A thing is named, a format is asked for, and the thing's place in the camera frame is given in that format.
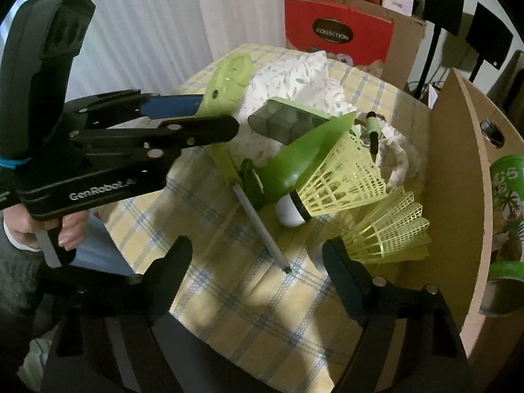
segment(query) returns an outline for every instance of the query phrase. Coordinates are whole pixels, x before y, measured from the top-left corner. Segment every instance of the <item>plaid tablecloth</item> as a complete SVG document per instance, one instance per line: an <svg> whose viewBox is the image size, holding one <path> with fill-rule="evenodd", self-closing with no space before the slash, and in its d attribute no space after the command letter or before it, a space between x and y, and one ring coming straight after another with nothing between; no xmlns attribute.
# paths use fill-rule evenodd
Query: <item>plaid tablecloth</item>
<svg viewBox="0 0 524 393"><path fill-rule="evenodd" d="M246 44L256 69L298 52ZM179 94L204 93L216 61L191 77ZM428 149L429 109L404 92L358 69L329 62L348 101L376 111L410 139L422 160L408 189L420 194ZM143 273L177 236L188 236L194 257L171 308L193 334L248 373L281 391L327 393L340 378L360 336L329 279L318 273L307 249L328 234L325 219L297 229L281 227L273 208L260 215L293 273L272 265L243 208L204 149L184 150L167 187L100 211L129 264ZM396 265L371 270L394 279Z"/></svg>

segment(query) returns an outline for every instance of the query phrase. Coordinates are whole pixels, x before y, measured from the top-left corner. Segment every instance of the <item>human hand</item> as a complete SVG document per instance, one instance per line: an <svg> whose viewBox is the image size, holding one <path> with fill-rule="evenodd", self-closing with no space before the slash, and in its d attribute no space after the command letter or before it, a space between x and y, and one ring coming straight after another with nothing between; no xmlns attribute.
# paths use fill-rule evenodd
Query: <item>human hand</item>
<svg viewBox="0 0 524 393"><path fill-rule="evenodd" d="M38 230L53 229L59 226L58 220L37 221L30 216L22 204L13 205L4 211L4 222L15 241L31 248L40 248L34 234ZM62 218L62 229L58 234L58 244L67 251L76 248L85 238L89 211L80 211Z"/></svg>

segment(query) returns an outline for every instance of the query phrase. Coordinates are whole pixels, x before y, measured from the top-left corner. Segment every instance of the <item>yellow shuttlecock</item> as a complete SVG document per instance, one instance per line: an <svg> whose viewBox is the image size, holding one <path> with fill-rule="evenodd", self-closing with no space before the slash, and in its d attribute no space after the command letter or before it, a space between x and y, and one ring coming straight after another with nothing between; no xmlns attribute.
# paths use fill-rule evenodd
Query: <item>yellow shuttlecock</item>
<svg viewBox="0 0 524 393"><path fill-rule="evenodd" d="M350 258L362 263L402 260L404 251L420 247L417 253L407 252L406 259L427 256L421 247L431 240L425 231L429 221L422 217L422 205L413 200L412 193L403 188L393 189L388 197L373 208L351 231L342 234Z"/></svg>
<svg viewBox="0 0 524 393"><path fill-rule="evenodd" d="M312 216L368 205L386 196L386 183L369 151L345 133L308 181L277 202L275 212L283 225L295 227Z"/></svg>

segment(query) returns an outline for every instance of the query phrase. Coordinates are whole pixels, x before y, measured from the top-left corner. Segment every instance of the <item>curtain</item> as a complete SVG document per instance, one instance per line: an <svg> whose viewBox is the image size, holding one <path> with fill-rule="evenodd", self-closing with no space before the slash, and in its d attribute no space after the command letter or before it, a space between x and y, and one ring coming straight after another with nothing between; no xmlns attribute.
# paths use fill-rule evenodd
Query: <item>curtain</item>
<svg viewBox="0 0 524 393"><path fill-rule="evenodd" d="M17 0L0 27L0 51ZM245 42L285 46L284 0L92 0L96 4L67 100L140 88L171 93Z"/></svg>

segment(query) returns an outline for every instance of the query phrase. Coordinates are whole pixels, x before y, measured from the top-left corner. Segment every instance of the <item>can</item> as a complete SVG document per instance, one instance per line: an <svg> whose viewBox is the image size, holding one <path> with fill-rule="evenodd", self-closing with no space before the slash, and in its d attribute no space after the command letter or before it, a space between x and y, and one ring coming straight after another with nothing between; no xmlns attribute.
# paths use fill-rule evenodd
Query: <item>can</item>
<svg viewBox="0 0 524 393"><path fill-rule="evenodd" d="M493 241L480 311L504 316L524 306L524 157L508 155L489 168Z"/></svg>

